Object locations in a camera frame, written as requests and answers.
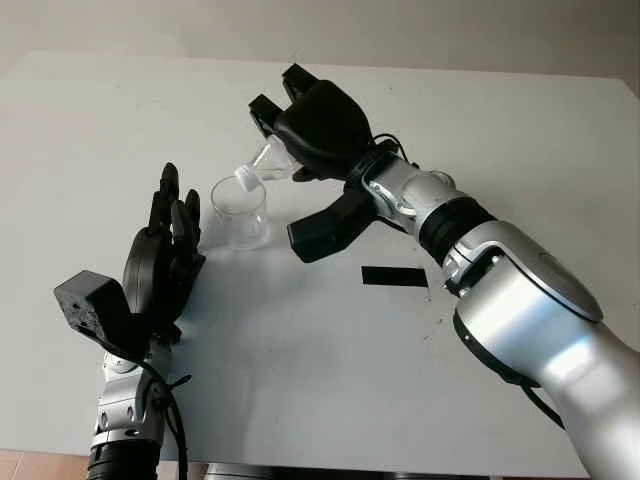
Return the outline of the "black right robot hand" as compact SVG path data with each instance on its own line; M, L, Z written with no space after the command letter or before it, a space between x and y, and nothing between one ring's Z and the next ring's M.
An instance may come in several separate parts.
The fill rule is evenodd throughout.
M361 107L335 83L298 64L282 74L291 104L282 109L261 94L249 103L264 137L274 135L298 163L295 182L346 180L373 142Z

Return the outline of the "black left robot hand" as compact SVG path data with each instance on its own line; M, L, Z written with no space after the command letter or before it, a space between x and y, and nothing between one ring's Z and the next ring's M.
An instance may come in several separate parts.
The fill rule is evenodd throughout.
M205 262L199 252L200 196L179 198L179 173L169 162L154 192L148 224L136 234L123 274L129 308L145 333L170 345L180 341L176 325Z

